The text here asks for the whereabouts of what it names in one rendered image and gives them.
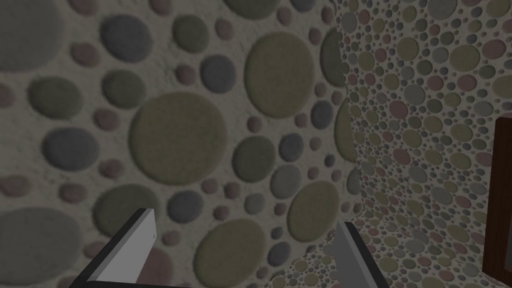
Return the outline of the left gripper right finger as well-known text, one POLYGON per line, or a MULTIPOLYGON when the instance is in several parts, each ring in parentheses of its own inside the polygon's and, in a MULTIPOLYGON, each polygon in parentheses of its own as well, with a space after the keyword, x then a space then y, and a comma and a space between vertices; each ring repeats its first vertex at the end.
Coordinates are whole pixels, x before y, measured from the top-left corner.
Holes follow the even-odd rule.
POLYGON ((353 223, 337 224, 334 256, 342 288, 390 288, 353 223))

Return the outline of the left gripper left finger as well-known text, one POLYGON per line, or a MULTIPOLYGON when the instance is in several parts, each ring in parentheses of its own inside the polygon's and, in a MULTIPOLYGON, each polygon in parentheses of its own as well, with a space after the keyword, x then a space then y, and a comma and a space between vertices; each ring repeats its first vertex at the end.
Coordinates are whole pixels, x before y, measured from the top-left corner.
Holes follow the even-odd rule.
POLYGON ((72 285, 135 285, 155 239, 154 209, 137 209, 72 285))

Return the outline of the dark brown wooden door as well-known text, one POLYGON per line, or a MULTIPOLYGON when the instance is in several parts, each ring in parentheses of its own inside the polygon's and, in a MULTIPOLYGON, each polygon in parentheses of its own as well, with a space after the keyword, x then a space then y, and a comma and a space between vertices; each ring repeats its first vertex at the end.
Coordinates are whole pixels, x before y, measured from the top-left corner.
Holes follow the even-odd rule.
POLYGON ((495 121, 482 271, 512 288, 512 118, 495 121))

